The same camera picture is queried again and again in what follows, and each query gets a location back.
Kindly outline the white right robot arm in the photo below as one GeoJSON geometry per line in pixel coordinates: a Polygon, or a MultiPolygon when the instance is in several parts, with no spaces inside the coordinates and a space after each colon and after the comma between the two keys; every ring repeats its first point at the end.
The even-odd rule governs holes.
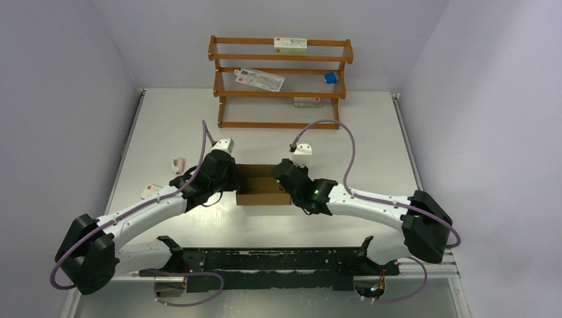
{"type": "Polygon", "coordinates": [[[399,258],[414,257],[439,264],[447,249],[453,220],[427,192],[411,196],[379,195],[355,189],[329,179],[312,180],[305,168],[284,159],[275,166],[273,178],[307,215],[344,215],[372,221],[391,231],[372,237],[357,264],[365,274],[399,258]]]}

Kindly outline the orange wooden shelf rack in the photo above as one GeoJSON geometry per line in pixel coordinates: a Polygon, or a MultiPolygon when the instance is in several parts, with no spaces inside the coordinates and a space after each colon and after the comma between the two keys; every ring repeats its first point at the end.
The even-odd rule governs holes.
{"type": "Polygon", "coordinates": [[[319,104],[329,102],[332,120],[313,125],[315,129],[340,128],[339,102],[346,98],[345,68],[354,61],[352,42],[305,39],[304,49],[281,48],[283,39],[211,36],[207,57],[214,63],[213,95],[219,100],[220,128],[302,129],[303,123],[272,121],[229,121],[225,118],[229,98],[301,99],[319,104]]]}

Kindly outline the brown cardboard box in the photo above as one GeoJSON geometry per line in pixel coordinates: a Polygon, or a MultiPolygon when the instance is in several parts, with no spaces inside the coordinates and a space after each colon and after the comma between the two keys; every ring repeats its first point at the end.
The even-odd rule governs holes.
{"type": "Polygon", "coordinates": [[[291,205],[292,199],[273,178],[274,164],[237,164],[239,189],[238,206],[291,205]]]}

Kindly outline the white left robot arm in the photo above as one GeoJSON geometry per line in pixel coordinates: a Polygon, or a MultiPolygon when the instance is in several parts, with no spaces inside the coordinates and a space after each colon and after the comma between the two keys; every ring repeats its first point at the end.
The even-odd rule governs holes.
{"type": "Polygon", "coordinates": [[[239,188],[235,159],[226,150],[211,150],[199,164],[174,178],[157,194],[126,211],[94,219],[83,214],[73,220],[58,252],[50,283],[61,290],[56,273],[62,270],[70,288],[89,295],[115,275],[158,270],[173,276],[184,265],[184,250],[168,236],[139,244],[131,241],[161,222],[207,203],[216,193],[239,188]]]}

